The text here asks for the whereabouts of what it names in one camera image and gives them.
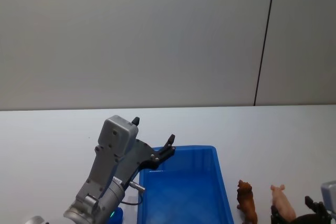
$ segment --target cable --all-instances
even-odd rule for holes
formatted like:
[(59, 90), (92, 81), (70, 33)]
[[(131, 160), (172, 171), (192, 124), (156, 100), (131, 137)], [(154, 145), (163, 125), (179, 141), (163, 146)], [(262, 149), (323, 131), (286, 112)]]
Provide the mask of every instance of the cable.
[(140, 205), (143, 201), (143, 198), (142, 198), (141, 194), (139, 194), (139, 197), (140, 197), (140, 201), (138, 203), (129, 203), (129, 202), (124, 202), (124, 201), (122, 201), (121, 203), (123, 203), (125, 205), (129, 205), (129, 206), (137, 206), (137, 205)]

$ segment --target white tabletop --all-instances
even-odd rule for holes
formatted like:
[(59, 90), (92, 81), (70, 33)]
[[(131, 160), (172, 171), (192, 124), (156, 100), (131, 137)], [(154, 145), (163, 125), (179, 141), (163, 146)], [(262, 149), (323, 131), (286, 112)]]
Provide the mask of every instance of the white tabletop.
[[(139, 116), (138, 137), (151, 146), (172, 133), (175, 145), (215, 146), (235, 223), (239, 179), (253, 187), (259, 223), (270, 223), (271, 184), (285, 184), (302, 215), (311, 213), (304, 197), (322, 200), (320, 185), (336, 179), (336, 105), (0, 112), (0, 222), (62, 216), (114, 114)], [(125, 199), (135, 195), (129, 188)], [(124, 223), (136, 223), (136, 207), (123, 209)]]

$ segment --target toy pig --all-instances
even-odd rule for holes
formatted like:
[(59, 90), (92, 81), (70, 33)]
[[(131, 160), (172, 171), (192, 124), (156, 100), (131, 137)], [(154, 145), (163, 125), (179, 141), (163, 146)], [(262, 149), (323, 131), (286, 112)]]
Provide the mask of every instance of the toy pig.
[(237, 200), (239, 205), (237, 208), (245, 214), (245, 221), (243, 224), (257, 224), (258, 217), (253, 201), (252, 187), (249, 183), (242, 180), (238, 183)]
[(292, 206), (290, 205), (286, 195), (282, 192), (285, 189), (284, 185), (276, 187), (271, 185), (272, 190), (272, 205), (275, 206), (279, 214), (288, 222), (293, 221), (296, 218), (296, 214)]

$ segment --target pink toy pig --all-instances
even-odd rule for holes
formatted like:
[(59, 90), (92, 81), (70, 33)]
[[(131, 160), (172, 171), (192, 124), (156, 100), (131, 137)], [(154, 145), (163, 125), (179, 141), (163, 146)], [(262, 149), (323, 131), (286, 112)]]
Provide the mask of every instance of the pink toy pig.
[(291, 222), (296, 218), (296, 213), (292, 206), (290, 205), (286, 195), (282, 192), (285, 189), (284, 185), (276, 187), (271, 185), (272, 190), (272, 205), (275, 206), (279, 214), (288, 222)]

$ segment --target gray wall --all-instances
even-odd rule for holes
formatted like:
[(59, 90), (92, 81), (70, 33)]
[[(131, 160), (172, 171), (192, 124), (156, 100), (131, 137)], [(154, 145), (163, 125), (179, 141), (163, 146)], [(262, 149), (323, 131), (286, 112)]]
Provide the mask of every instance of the gray wall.
[[(270, 0), (0, 0), (0, 110), (253, 105)], [(336, 2), (273, 0), (257, 105), (336, 103)]]
[(253, 104), (269, 0), (0, 5), (0, 109)]

